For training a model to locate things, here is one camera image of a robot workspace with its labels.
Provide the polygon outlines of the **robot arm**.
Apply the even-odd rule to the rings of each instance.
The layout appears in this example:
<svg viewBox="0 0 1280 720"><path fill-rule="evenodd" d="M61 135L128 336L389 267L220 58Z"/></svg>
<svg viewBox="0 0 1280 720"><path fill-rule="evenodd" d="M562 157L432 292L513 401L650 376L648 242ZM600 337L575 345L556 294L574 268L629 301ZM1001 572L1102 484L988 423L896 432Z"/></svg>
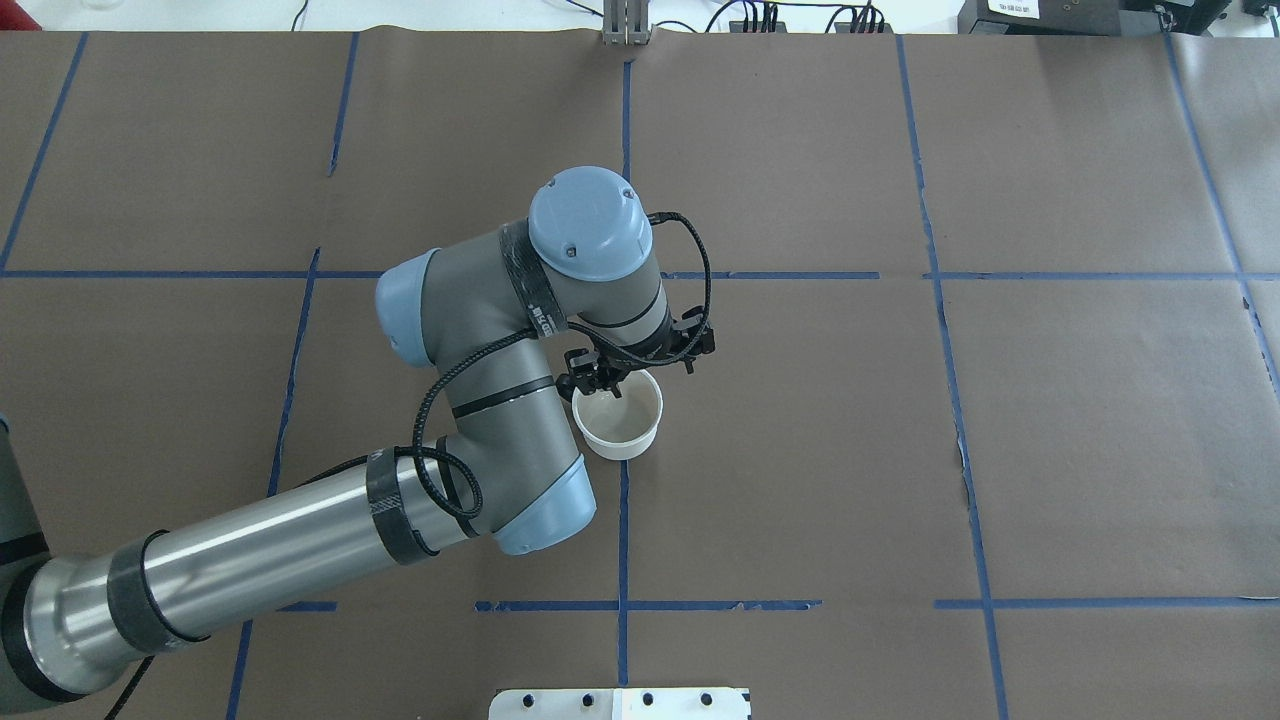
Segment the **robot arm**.
<svg viewBox="0 0 1280 720"><path fill-rule="evenodd" d="M714 348L710 301L672 316L634 187L557 173L527 217L381 274L381 331L436 369L407 445L99 557L54 556L3 439L3 714L67 705L132 664L477 536L509 555L585 528L595 498L563 404Z"/></svg>

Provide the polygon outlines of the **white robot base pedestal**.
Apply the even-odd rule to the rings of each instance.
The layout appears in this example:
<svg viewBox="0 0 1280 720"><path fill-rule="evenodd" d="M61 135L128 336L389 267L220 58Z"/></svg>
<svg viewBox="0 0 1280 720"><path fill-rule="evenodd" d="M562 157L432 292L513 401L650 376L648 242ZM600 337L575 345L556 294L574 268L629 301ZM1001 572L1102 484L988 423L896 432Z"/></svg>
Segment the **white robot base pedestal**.
<svg viewBox="0 0 1280 720"><path fill-rule="evenodd" d="M751 719L750 691L733 687L508 689L489 719Z"/></svg>

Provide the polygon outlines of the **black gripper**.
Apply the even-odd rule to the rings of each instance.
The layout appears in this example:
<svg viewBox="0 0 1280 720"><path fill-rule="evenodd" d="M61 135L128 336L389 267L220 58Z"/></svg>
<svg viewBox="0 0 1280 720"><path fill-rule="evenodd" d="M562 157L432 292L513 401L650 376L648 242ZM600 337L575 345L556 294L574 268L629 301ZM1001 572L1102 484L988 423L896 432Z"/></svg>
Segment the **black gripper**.
<svg viewBox="0 0 1280 720"><path fill-rule="evenodd" d="M563 360L564 373L556 378L556 391L566 404L571 404L576 395L586 397L603 391L622 398L621 384L634 370L631 361L590 348L566 351Z"/></svg>

